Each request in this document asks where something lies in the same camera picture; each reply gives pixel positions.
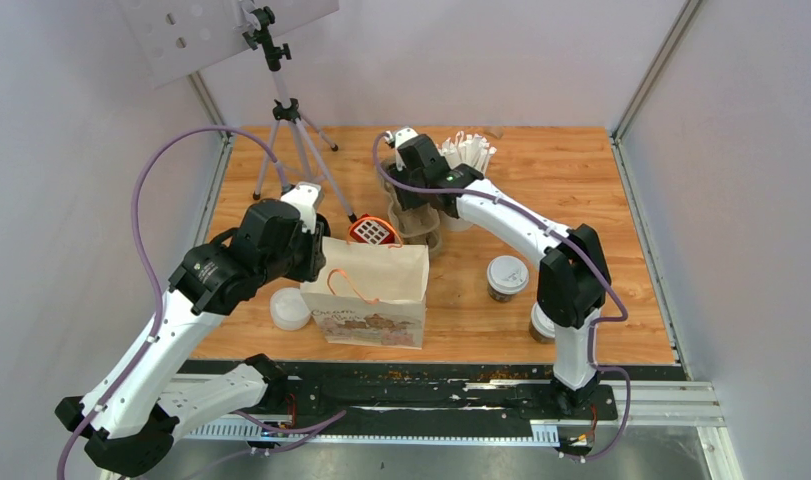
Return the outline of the paper bag with orange handles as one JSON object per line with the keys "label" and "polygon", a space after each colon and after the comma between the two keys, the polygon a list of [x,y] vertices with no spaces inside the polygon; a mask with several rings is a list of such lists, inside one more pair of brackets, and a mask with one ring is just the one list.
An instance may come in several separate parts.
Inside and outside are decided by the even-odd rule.
{"label": "paper bag with orange handles", "polygon": [[326,264],[299,291],[329,343],[420,349],[426,326],[429,249],[325,237]]}

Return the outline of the white cup lid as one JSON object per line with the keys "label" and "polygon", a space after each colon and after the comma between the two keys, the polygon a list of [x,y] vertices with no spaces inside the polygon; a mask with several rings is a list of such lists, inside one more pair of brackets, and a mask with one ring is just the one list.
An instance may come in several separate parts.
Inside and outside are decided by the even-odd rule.
{"label": "white cup lid", "polygon": [[525,290],[529,283],[529,269],[517,257],[502,255],[494,258],[487,266],[488,285],[497,293],[516,295]]}

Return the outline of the clear brown printed coffee cup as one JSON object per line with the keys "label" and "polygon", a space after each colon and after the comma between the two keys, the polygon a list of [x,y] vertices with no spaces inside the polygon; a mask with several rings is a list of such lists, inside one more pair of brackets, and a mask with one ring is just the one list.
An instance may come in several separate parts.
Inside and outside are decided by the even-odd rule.
{"label": "clear brown printed coffee cup", "polygon": [[525,291],[525,288],[516,288],[516,289],[499,289],[494,287],[492,284],[487,285],[487,292],[488,295],[496,302],[500,303],[507,303],[512,301],[515,297],[520,295],[522,292]]}

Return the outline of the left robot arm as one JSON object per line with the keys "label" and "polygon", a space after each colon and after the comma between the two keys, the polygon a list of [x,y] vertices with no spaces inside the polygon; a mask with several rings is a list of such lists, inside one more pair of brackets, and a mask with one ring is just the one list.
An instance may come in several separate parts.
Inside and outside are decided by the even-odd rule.
{"label": "left robot arm", "polygon": [[57,418],[99,468],[134,478],[190,431],[236,410],[279,411],[287,375],[257,354],[215,379],[165,391],[191,352],[242,302],[280,278],[317,279],[327,220],[296,194],[251,205],[241,223],[187,252],[158,309],[112,372],[83,396],[63,398]]}

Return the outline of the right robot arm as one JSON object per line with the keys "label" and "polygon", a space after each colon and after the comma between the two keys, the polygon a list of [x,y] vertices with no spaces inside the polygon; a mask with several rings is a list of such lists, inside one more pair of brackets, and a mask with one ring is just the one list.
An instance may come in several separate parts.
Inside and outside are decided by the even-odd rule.
{"label": "right robot arm", "polygon": [[450,166],[425,134],[384,132],[376,141],[396,152],[395,162],[379,173],[405,208],[428,205],[477,225],[536,269],[536,309],[552,322],[557,351],[552,403],[565,417],[582,414],[599,385],[592,338],[611,290],[597,232],[586,224],[555,223],[505,195],[479,170]]}

